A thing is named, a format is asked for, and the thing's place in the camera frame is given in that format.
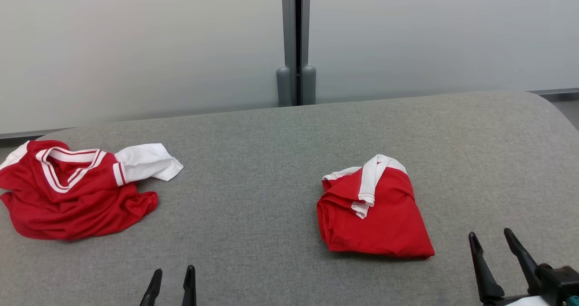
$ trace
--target gray fabric surface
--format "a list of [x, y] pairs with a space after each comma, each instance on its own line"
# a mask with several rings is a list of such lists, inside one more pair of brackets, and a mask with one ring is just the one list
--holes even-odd
[[[477, 305], [474, 230], [507, 294], [525, 280], [503, 228], [539, 262], [579, 269], [579, 133], [533, 94], [475, 93], [276, 108], [70, 129], [46, 139], [116, 152], [162, 142], [185, 168], [145, 180], [158, 208], [124, 232], [78, 242], [19, 236], [0, 208], [6, 305], [138, 305], [163, 269], [180, 305]], [[436, 256], [333, 254], [320, 240], [321, 178], [375, 154], [406, 166]]]

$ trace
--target white wall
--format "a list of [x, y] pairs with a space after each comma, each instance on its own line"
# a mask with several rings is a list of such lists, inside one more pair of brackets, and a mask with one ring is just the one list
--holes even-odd
[[579, 87], [579, 0], [311, 0], [317, 102]]
[[0, 0], [0, 134], [277, 105], [281, 0]]

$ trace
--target white sleeve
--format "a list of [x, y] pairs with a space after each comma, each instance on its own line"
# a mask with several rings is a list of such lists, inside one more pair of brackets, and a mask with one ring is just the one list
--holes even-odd
[[508, 306], [548, 306], [549, 304], [541, 296], [525, 297], [509, 304]]
[[150, 177], [168, 181], [183, 169], [161, 143], [126, 147], [114, 157], [122, 166], [125, 183]]
[[6, 160], [4, 160], [4, 162], [2, 162], [2, 164], [0, 164], [0, 169], [6, 168], [10, 165], [14, 165], [17, 162], [19, 162], [28, 151], [28, 142], [30, 142], [30, 141], [26, 141], [26, 143], [24, 143], [23, 145], [18, 147], [18, 149], [14, 150], [12, 153], [10, 153], [6, 157]]

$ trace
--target shirt sleeve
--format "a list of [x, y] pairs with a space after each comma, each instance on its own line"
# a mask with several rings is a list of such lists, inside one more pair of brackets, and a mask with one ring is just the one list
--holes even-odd
[[168, 181], [183, 169], [161, 143], [126, 147], [114, 157], [121, 165], [125, 183], [150, 177]]
[[3, 170], [4, 168], [19, 162], [22, 159], [22, 157], [28, 152], [28, 142], [30, 141], [26, 141], [26, 143], [24, 143], [23, 145], [21, 145], [20, 147], [18, 147], [16, 150], [14, 150], [12, 153], [9, 154], [6, 157], [6, 160], [4, 160], [2, 164], [0, 164], [0, 170]]

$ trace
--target white cuff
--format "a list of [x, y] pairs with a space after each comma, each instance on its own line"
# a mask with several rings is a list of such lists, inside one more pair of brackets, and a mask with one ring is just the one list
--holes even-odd
[[150, 177], [168, 181], [183, 169], [183, 165], [161, 143], [126, 147], [114, 157], [122, 164], [120, 170], [125, 183]]

